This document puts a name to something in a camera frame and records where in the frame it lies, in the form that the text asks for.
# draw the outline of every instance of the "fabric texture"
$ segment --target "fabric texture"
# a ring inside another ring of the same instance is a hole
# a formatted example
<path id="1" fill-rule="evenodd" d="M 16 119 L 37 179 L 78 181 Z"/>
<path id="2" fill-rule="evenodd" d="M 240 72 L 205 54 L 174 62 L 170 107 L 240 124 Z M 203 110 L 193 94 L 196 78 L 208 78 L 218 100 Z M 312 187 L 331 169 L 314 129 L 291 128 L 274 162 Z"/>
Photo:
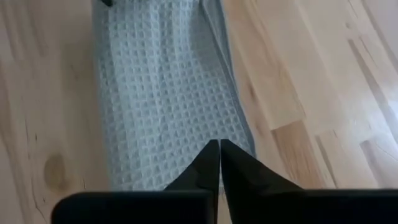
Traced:
<path id="1" fill-rule="evenodd" d="M 96 74 L 115 190 L 162 190 L 210 139 L 254 155 L 220 0 L 93 1 Z"/>

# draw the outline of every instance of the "wood knot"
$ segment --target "wood knot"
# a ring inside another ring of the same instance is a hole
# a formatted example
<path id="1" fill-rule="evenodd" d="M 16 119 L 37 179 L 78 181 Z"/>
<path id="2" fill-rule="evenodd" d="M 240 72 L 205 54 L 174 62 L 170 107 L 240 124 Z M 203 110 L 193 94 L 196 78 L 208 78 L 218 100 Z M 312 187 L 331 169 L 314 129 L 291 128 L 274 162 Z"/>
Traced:
<path id="1" fill-rule="evenodd" d="M 55 192 L 63 192 L 68 188 L 65 161 L 61 154 L 53 154 L 45 161 L 44 181 Z"/>

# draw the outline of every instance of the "wooden floor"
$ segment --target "wooden floor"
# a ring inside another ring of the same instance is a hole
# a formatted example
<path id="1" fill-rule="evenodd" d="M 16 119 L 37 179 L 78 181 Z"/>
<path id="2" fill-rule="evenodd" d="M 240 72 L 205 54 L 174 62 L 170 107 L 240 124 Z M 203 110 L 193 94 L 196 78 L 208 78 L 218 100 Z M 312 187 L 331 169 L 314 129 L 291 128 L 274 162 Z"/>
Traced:
<path id="1" fill-rule="evenodd" d="M 309 189 L 398 187 L 398 0 L 224 6 L 258 159 Z M 0 0 L 0 223 L 109 189 L 92 45 L 90 0 Z"/>

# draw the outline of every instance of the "microfiber cloth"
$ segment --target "microfiber cloth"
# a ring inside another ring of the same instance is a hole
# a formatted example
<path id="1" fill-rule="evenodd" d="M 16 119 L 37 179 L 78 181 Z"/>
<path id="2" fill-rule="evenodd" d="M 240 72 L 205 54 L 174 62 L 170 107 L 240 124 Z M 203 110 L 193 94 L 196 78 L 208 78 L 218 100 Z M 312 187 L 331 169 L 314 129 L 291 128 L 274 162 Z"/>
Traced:
<path id="1" fill-rule="evenodd" d="M 114 190 L 162 190 L 210 139 L 254 155 L 220 0 L 93 1 Z"/>

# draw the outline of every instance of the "gray waffle-weave towel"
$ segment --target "gray waffle-weave towel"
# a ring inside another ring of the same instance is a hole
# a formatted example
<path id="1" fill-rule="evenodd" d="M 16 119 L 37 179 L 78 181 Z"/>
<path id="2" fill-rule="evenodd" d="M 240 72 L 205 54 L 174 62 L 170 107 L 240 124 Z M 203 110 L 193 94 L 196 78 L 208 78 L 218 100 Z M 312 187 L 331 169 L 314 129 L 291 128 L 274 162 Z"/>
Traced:
<path id="1" fill-rule="evenodd" d="M 220 0 L 93 2 L 113 189 L 163 189 L 210 139 L 254 155 Z"/>

